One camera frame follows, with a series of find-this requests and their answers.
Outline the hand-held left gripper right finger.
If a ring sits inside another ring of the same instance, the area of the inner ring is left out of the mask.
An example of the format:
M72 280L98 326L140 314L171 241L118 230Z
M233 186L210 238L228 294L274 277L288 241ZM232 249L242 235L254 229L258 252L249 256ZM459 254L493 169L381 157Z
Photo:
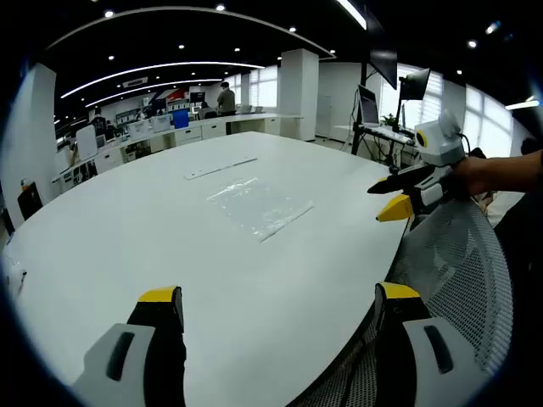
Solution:
M377 406L466 406L488 382L472 344L420 294L375 286Z

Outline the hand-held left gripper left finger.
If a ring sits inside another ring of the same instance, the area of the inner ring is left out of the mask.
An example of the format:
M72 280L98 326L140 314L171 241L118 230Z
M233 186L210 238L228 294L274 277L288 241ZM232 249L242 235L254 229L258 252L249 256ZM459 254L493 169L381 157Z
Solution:
M183 334L182 289L146 292L88 349L74 395L85 406L184 406Z

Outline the person's right hand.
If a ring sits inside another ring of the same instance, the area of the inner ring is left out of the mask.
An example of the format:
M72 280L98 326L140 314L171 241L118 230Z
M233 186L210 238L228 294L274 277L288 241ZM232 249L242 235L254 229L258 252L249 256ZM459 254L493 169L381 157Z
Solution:
M466 157L456 164L451 173L452 190L464 196L475 196L486 191L485 159Z

